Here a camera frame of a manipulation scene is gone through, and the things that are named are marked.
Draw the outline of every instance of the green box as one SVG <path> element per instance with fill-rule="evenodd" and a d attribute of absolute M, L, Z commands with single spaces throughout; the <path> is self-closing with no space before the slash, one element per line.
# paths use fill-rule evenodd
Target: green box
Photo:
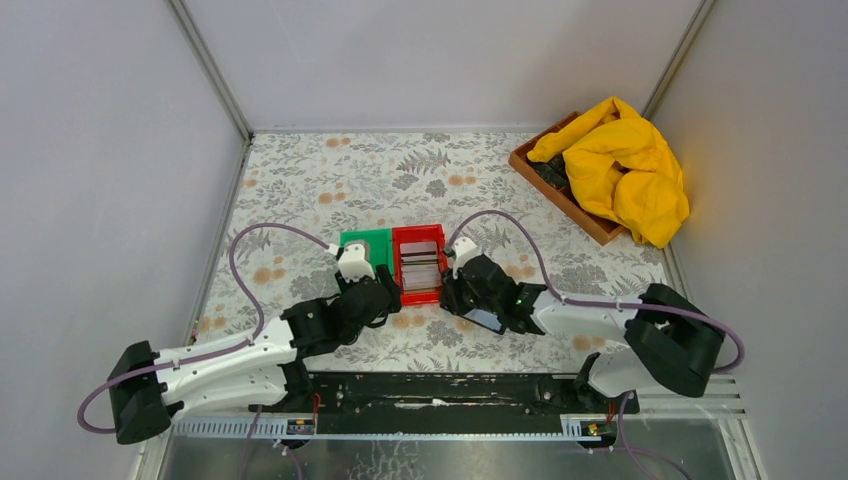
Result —
<path fill-rule="evenodd" d="M 395 255 L 390 228 L 342 232 L 339 235 L 339 246 L 344 247 L 347 242 L 355 240 L 364 240 L 368 243 L 368 263 L 371 267 L 376 270 L 377 265 L 386 265 L 392 277 L 395 276 Z"/>

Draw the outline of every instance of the red box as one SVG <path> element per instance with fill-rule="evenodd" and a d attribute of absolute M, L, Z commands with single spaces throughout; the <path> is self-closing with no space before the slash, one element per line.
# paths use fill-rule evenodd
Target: red box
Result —
<path fill-rule="evenodd" d="M 395 255 L 395 282 L 400 285 L 400 302 L 404 307 L 439 303 L 442 287 L 430 292 L 403 293 L 403 266 L 400 261 L 400 245 L 403 243 L 436 242 L 438 250 L 439 272 L 448 269 L 448 259 L 442 250 L 445 248 L 445 232 L 441 225 L 416 225 L 413 227 L 396 227 L 392 229 L 392 247 Z"/>

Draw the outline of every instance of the yellow cloth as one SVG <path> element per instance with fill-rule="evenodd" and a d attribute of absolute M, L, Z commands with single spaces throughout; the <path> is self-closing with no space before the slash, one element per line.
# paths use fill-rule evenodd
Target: yellow cloth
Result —
<path fill-rule="evenodd" d="M 616 97 L 540 138 L 527 159 L 547 162 L 560 152 L 580 206 L 629 228 L 639 243 L 665 247 L 689 216 L 683 171 L 668 143 Z"/>

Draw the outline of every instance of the gray wall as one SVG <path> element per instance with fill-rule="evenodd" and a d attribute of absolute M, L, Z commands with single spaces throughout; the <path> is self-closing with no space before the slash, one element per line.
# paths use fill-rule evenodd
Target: gray wall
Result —
<path fill-rule="evenodd" d="M 183 341 L 240 148 L 164 2 L 2 2 L 0 477 L 126 478 L 77 406 Z"/>
<path fill-rule="evenodd" d="M 698 0 L 188 0 L 254 129 L 547 127 L 639 109 Z"/>
<path fill-rule="evenodd" d="M 771 478 L 844 478 L 848 4 L 719 2 L 656 118 L 692 217 L 695 299 L 749 347 L 739 381 Z"/>

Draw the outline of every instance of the floral tablecloth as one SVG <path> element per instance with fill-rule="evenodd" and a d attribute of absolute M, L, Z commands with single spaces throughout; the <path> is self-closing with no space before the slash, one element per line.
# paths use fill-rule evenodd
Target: floral tablecloth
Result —
<path fill-rule="evenodd" d="M 472 213 L 501 209 L 531 232 L 560 291 L 638 293 L 665 274 L 661 252 L 627 234 L 601 247 L 507 163 L 524 133 L 259 134 L 197 340 L 252 328 L 256 311 L 230 275 L 226 249 L 257 222 L 282 222 L 327 242 L 339 233 L 441 223 L 446 236 Z M 498 217 L 465 234 L 516 280 L 541 282 L 521 233 Z M 285 231 L 263 229 L 241 242 L 239 272 L 268 316 L 301 300 L 336 292 L 334 260 Z M 404 308 L 379 329 L 333 354 L 307 359 L 311 370 L 576 372 L 586 355 L 620 345 L 581 335 L 499 336 L 440 310 Z"/>

